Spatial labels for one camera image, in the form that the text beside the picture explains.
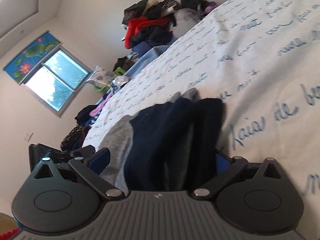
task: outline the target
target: ceiling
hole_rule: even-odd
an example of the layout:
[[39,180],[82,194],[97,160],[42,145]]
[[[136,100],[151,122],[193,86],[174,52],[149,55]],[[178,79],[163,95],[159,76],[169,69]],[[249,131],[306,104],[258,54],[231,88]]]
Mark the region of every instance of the ceiling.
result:
[[0,0],[0,38],[38,12],[39,0]]
[[57,15],[61,0],[0,0],[0,57]]

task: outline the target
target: pink lotus flower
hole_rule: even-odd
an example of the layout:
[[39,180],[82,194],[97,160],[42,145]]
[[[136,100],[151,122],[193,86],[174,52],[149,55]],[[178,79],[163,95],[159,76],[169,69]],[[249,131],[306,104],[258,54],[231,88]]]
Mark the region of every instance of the pink lotus flower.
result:
[[31,65],[28,62],[26,62],[20,67],[20,72],[23,74],[28,73],[30,71],[30,68]]

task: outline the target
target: window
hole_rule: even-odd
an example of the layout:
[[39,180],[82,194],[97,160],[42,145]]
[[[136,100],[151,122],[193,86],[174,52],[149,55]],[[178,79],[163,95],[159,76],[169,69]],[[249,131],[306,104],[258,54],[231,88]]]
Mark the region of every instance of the window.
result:
[[23,83],[55,114],[61,116],[89,74],[59,46],[37,64]]

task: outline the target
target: floral pillow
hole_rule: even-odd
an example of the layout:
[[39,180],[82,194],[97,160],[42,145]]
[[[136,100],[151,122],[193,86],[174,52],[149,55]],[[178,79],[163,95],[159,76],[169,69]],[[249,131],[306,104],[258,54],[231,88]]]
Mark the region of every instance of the floral pillow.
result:
[[97,66],[86,82],[100,88],[105,86],[111,87],[111,82],[116,77],[117,75],[113,72]]

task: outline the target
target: white bed sheet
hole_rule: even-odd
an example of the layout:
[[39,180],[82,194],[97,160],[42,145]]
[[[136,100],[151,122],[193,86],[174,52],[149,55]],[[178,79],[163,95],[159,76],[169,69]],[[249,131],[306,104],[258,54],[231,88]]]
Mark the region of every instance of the white bed sheet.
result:
[[196,87],[221,97],[218,149],[274,157],[303,195],[298,231],[320,238],[320,0],[229,0],[149,64],[103,108],[84,141],[99,147],[124,115]]

